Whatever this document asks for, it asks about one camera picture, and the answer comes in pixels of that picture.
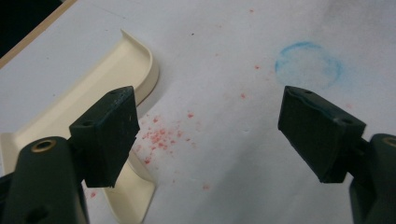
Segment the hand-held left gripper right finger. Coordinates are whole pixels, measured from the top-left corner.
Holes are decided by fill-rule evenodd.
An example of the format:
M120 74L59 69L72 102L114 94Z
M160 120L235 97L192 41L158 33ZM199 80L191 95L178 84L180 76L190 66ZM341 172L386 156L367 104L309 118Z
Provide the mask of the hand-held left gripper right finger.
M341 183L365 123L316 93L287 86L277 128L322 183Z

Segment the cream plastic dustpan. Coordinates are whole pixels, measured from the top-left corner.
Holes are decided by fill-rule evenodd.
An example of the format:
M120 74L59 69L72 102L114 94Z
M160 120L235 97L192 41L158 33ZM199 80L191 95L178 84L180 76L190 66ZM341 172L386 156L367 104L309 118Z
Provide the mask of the cream plastic dustpan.
M68 137L69 125L105 93L132 86L140 104L154 89L159 67L152 53L127 33L117 45L72 88L15 133L0 133L0 165L7 175L15 170L22 147L43 137ZM120 224L141 224L155 191L155 182L145 165L130 154L113 188L104 194Z

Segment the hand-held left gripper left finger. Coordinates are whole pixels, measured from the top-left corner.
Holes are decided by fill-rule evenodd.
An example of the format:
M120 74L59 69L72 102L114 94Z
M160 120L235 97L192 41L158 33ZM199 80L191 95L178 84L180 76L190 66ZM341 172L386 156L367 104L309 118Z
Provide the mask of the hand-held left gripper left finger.
M69 126L89 188L115 186L139 130L132 86L106 93Z

